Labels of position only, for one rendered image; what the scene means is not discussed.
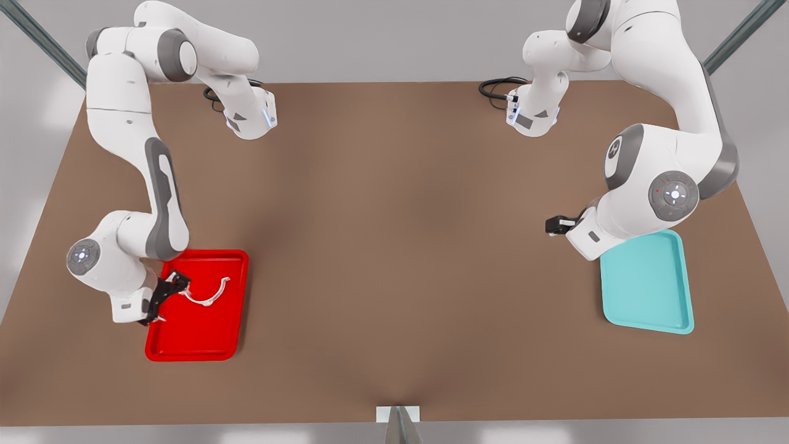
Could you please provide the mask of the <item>red rectangular tray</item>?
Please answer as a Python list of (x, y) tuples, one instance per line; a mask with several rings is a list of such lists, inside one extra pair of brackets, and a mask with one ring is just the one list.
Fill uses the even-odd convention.
[(161, 320), (147, 329), (145, 354), (152, 361), (222, 361), (237, 350), (245, 306), (248, 255), (244, 250), (186, 250), (164, 263), (161, 277), (178, 271), (191, 279), (195, 300), (206, 300), (231, 279), (211, 306), (174, 294), (161, 305)]

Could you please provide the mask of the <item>white drainage pipe clamp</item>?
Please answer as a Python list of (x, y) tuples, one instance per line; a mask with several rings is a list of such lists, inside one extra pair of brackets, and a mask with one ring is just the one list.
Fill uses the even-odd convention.
[(205, 306), (205, 307), (211, 306), (211, 304), (214, 303), (215, 301), (217, 301), (217, 299), (220, 298), (220, 296), (223, 294), (223, 292), (225, 292), (227, 283), (230, 280), (231, 279), (229, 278), (229, 276), (223, 277), (220, 280), (219, 289), (215, 292), (214, 295), (211, 296), (211, 298), (206, 298), (206, 300), (195, 300), (194, 298), (192, 298), (192, 293), (189, 290), (189, 285), (188, 284), (187, 284), (186, 289), (180, 291), (180, 294), (185, 296), (187, 298), (187, 300), (192, 302), (192, 303), (196, 303), (196, 304), (198, 304), (200, 306)]

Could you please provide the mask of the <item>pale post foot plate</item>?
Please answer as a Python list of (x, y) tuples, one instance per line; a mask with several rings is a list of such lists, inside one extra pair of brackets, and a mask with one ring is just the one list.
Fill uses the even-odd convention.
[[(391, 410), (395, 406), (378, 406), (375, 408), (376, 422), (389, 422)], [(420, 407), (419, 406), (399, 406), (402, 413), (407, 413), (412, 422), (420, 422)]]

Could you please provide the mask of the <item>teal rectangular tray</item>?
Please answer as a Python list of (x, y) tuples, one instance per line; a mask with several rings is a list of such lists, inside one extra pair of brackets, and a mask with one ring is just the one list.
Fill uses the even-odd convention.
[(673, 230), (626, 240), (600, 257), (603, 313), (614, 325), (668, 334), (694, 329), (681, 236)]

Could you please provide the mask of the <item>silver frame post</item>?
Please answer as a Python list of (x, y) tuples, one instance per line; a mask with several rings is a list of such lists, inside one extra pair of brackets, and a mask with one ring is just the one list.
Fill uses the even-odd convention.
[(727, 59), (744, 45), (750, 36), (761, 28), (787, 0), (760, 0), (757, 6), (722, 40), (705, 59), (703, 67), (710, 75), (716, 72)]
[(86, 89), (86, 70), (62, 47), (17, 0), (0, 0), (0, 11), (43, 53), (65, 72), (82, 90)]
[(384, 444), (423, 444), (414, 422), (398, 406), (392, 408)]

